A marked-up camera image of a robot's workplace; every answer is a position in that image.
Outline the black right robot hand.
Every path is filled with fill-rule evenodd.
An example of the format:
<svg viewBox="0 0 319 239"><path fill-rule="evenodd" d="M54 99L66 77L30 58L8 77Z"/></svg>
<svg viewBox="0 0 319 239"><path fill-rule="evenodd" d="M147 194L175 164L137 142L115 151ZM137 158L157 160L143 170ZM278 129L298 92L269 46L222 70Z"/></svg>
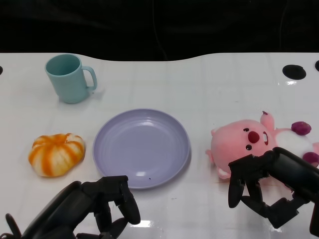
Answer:
<svg viewBox="0 0 319 239"><path fill-rule="evenodd" d="M261 156L252 154L229 163L231 170L228 205L243 202L251 210L279 228L299 212L298 208L314 203L310 233L319 235L319 170L291 152L275 147ZM263 202L259 180L272 176L293 192L292 200L281 198L269 206Z"/></svg>

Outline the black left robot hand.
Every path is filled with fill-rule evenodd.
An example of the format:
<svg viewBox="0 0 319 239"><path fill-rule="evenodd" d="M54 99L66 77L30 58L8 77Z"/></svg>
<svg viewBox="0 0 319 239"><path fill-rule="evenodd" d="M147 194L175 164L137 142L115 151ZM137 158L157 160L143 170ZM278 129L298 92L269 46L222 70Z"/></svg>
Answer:
<svg viewBox="0 0 319 239"><path fill-rule="evenodd" d="M74 239L74 229L92 213L100 234L116 239L128 223L141 222L127 176L75 181L60 191L30 223L24 239Z"/></svg>

